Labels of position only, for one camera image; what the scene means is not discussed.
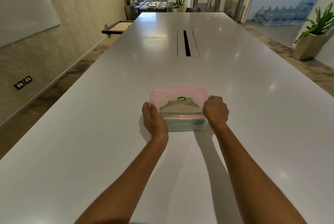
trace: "brown patterned carpet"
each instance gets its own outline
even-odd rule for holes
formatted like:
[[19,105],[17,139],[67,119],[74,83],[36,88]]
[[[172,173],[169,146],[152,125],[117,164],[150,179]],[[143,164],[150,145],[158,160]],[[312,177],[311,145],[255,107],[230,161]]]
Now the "brown patterned carpet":
[[[298,61],[291,57],[293,50],[275,42],[252,28],[242,25],[263,44],[301,71],[312,81],[334,97],[334,69],[317,61]],[[80,76],[106,51],[119,37],[112,35],[104,39],[85,59],[74,66],[56,84],[45,91],[29,107],[15,115],[0,128],[0,159],[22,138],[22,136],[44,115],[45,112],[80,78]]]

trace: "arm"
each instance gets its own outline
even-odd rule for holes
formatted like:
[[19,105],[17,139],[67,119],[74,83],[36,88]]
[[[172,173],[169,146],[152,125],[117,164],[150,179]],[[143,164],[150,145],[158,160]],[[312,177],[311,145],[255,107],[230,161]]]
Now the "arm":
[[228,109],[219,96],[210,96],[203,114],[217,136],[238,208],[245,224],[306,224],[282,191],[257,165],[226,125]]
[[144,126],[151,141],[124,173],[81,214],[75,224],[129,223],[148,179],[168,142],[166,122],[155,106],[143,106]]

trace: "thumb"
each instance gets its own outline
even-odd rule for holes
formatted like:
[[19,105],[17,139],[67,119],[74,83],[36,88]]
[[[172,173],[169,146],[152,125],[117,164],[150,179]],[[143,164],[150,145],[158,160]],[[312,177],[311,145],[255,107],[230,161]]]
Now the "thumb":
[[152,114],[152,116],[159,115],[159,112],[154,104],[150,104],[150,113]]

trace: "forearm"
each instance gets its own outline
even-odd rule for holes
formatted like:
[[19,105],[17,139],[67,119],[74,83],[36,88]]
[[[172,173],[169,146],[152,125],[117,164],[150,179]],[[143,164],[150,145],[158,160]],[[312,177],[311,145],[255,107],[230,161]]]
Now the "forearm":
[[224,122],[212,126],[245,224],[306,223]]
[[124,173],[79,217],[76,224],[128,223],[167,142],[151,140]]

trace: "power outlet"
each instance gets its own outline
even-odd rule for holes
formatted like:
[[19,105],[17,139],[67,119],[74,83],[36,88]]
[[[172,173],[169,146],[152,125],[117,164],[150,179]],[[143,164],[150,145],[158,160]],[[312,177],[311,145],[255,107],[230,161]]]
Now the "power outlet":
[[18,90],[22,89],[25,86],[23,81],[19,81],[14,84],[14,87],[17,88]]
[[30,75],[28,75],[26,78],[23,78],[23,81],[24,81],[25,84],[28,84],[32,81],[32,78],[31,78]]

